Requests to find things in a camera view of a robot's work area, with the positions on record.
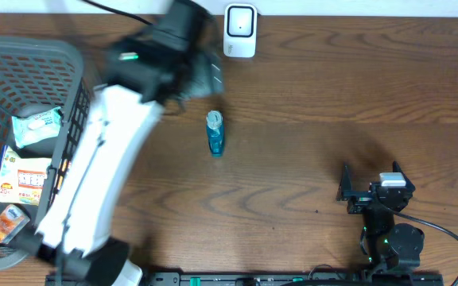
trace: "wooden table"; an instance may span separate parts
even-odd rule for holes
[[[0,14],[0,34],[64,39],[99,66],[103,48],[139,25]],[[335,201],[343,161],[365,189],[398,160],[417,186],[404,212],[458,234],[458,19],[261,17],[256,57],[224,57],[223,68],[223,99],[165,117],[138,156],[113,223],[134,262],[186,272],[364,263],[362,219]],[[215,108],[227,128],[221,159],[204,129]],[[421,269],[451,284],[457,242],[419,227]],[[49,270],[30,259],[0,284],[41,285]]]

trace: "wire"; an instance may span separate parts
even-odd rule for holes
[[[369,282],[349,280],[303,280],[283,284],[282,286],[372,286]]]
[[[116,10],[114,8],[110,8],[110,7],[107,7],[107,6],[104,6],[102,4],[99,4],[97,2],[93,2],[91,0],[80,0],[84,3],[87,3],[87,4],[90,4],[90,5],[93,5],[97,8],[100,8],[102,10],[106,10],[106,11],[109,11],[111,13],[114,13],[114,14],[118,14],[118,15],[122,15],[122,16],[125,16],[125,17],[131,17],[132,19],[134,20],[137,20],[137,21],[140,21],[146,25],[153,25],[150,21],[147,21],[141,17],[139,17],[138,15],[134,15],[134,14],[130,14],[130,13],[127,13],[127,12],[123,12],[123,11],[120,11],[120,10]]]
[[[325,268],[328,267],[328,268],[332,269],[333,272],[337,275],[337,277],[339,277],[339,279],[343,280],[342,276],[331,265],[327,265],[327,264],[322,264],[322,265],[318,265],[318,266],[314,267],[314,269],[312,269],[310,271],[310,273],[309,273],[309,276],[308,276],[309,280],[311,280],[313,278],[313,274],[316,272],[316,270],[319,269],[319,268],[322,268],[322,267],[325,267]]]
[[[257,280],[248,281],[245,284],[243,284],[243,286],[251,286],[252,284],[257,284],[257,286],[261,286],[261,282],[259,282]]]
[[[418,223],[421,223],[423,225],[426,225],[426,226],[430,226],[436,230],[439,230],[449,236],[451,236],[452,238],[454,238],[455,240],[458,241],[458,236],[456,234],[454,234],[452,231],[450,230],[447,230],[445,229],[444,227],[442,226],[438,226],[437,224],[434,224],[434,223],[431,223],[431,222],[427,222],[423,219],[419,219],[419,218],[415,218],[415,217],[412,217],[410,215],[407,215],[407,214],[402,214],[402,213],[399,213],[398,211],[394,211],[394,210],[391,210],[389,207],[385,206],[384,204],[381,203],[381,201],[379,200],[379,198],[376,196],[377,198],[377,202],[385,209],[387,210],[388,212],[390,212],[391,214],[394,214],[394,215],[397,215],[398,217],[401,217],[401,218],[406,218],[406,219],[409,219],[410,221],[413,221],[413,222],[418,222]],[[452,286],[457,286],[458,285],[458,275],[457,275],[457,278],[453,281],[452,283]]]
[[[186,111],[187,109],[186,109],[186,107],[184,106],[184,101],[181,100],[181,99],[175,99],[175,100],[177,101],[178,109],[175,110],[175,111],[163,113],[164,116],[179,116],[179,115],[182,115],[183,113],[185,113],[185,111]]]
[[[210,20],[212,21],[213,27],[212,27],[212,42],[209,44],[216,53],[217,48],[220,45],[220,27],[219,27],[219,22],[216,20],[216,17],[211,15]]]
[[[365,239],[365,234],[367,234],[367,228],[364,226],[362,228],[362,233],[359,235],[359,248],[362,249],[363,255],[369,255],[365,249],[365,243],[363,242],[363,239]]]

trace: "green led light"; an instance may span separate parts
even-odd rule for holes
[[[136,60],[138,59],[139,56],[135,55],[135,56],[124,56],[121,60]]]
[[[197,278],[197,277],[190,278],[190,286],[200,286],[200,278]]]

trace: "black cable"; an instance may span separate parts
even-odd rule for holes
[[[362,228],[362,233],[359,235],[359,248],[362,250],[363,255],[369,255],[367,250],[365,249],[365,242],[363,241],[365,239],[366,234],[367,234],[367,228],[364,226]]]
[[[283,284],[282,286],[372,286],[369,282],[349,280],[303,280]]]
[[[93,5],[97,8],[100,8],[102,10],[106,10],[106,11],[109,11],[111,13],[114,13],[114,14],[118,14],[118,15],[122,15],[122,16],[126,16],[126,17],[131,17],[132,19],[134,20],[137,20],[137,21],[140,21],[146,25],[152,25],[152,23],[150,21],[147,21],[141,17],[139,17],[138,15],[134,15],[134,14],[130,14],[130,13],[127,13],[127,12],[123,12],[123,11],[120,11],[120,10],[116,10],[114,8],[110,8],[110,7],[107,7],[107,6],[104,6],[102,4],[99,4],[97,2],[93,2],[91,0],[80,0],[84,3],[87,3],[87,4],[90,4],[90,5]]]
[[[261,286],[261,282],[259,282],[257,280],[248,281],[245,284],[243,284],[243,286],[251,286],[252,284],[257,284],[257,286]]]
[[[313,275],[316,272],[316,270],[319,269],[319,268],[322,268],[322,267],[330,268],[337,275],[337,277],[339,277],[339,279],[343,280],[342,276],[331,265],[327,265],[327,264],[322,264],[322,265],[318,265],[318,266],[314,267],[314,269],[312,269],[310,271],[310,273],[309,273],[309,276],[308,276],[309,280],[311,280],[313,278]]]
[[[187,110],[185,105],[184,105],[184,101],[183,100],[181,100],[181,99],[174,99],[174,100],[176,100],[176,102],[178,104],[178,110],[163,113],[164,116],[179,116],[179,115],[182,115],[183,113],[185,113],[185,111]]]
[[[418,223],[421,223],[423,225],[426,225],[426,226],[430,226],[436,230],[439,230],[449,236],[451,236],[452,238],[455,238],[455,240],[458,241],[458,236],[456,234],[454,234],[452,231],[450,230],[447,230],[445,229],[444,227],[442,226],[438,226],[437,224],[434,224],[434,223],[431,223],[431,222],[427,222],[423,219],[419,219],[419,218],[415,218],[415,217],[412,217],[410,215],[407,215],[407,214],[402,214],[402,213],[399,213],[398,211],[394,211],[394,210],[391,210],[389,207],[385,206],[384,204],[381,203],[381,201],[379,200],[379,198],[376,196],[377,198],[377,202],[388,212],[390,212],[391,214],[394,214],[394,215],[397,215],[398,217],[401,217],[401,218],[406,218],[406,219],[409,219],[410,221],[413,221],[413,222],[418,222]],[[458,285],[458,275],[457,275],[457,278],[455,279],[455,281],[453,281],[452,283],[452,286],[457,286]]]
[[[220,36],[220,27],[219,27],[219,22],[216,20],[216,17],[214,15],[210,16],[210,20],[212,20],[213,27],[212,27],[212,42],[209,44],[212,46],[212,48],[215,50],[215,53],[217,52],[217,48],[219,47],[221,43],[221,36]]]

